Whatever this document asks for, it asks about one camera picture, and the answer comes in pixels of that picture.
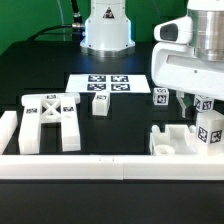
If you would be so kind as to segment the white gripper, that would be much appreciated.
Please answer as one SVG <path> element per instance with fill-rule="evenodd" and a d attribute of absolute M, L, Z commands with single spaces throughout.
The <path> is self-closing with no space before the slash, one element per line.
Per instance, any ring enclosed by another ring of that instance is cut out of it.
<path fill-rule="evenodd" d="M 187 45 L 159 42 L 152 51 L 151 77 L 160 87 L 176 90 L 186 118 L 184 92 L 224 101 L 224 63 L 200 60 Z"/>

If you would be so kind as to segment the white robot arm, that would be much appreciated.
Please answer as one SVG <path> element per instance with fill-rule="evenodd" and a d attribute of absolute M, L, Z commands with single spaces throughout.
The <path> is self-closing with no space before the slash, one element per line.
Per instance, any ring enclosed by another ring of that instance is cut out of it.
<path fill-rule="evenodd" d="M 224 0 L 188 0 L 184 17 L 154 28 L 151 77 L 182 107 L 190 93 L 224 101 Z"/>

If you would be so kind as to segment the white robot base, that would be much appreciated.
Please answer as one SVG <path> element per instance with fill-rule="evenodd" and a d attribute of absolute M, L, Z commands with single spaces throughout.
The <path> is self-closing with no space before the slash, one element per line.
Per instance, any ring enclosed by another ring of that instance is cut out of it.
<path fill-rule="evenodd" d="M 81 51 L 99 57 L 119 57 L 132 53 L 131 21 L 125 0 L 91 0 L 91 13 L 85 21 Z"/>

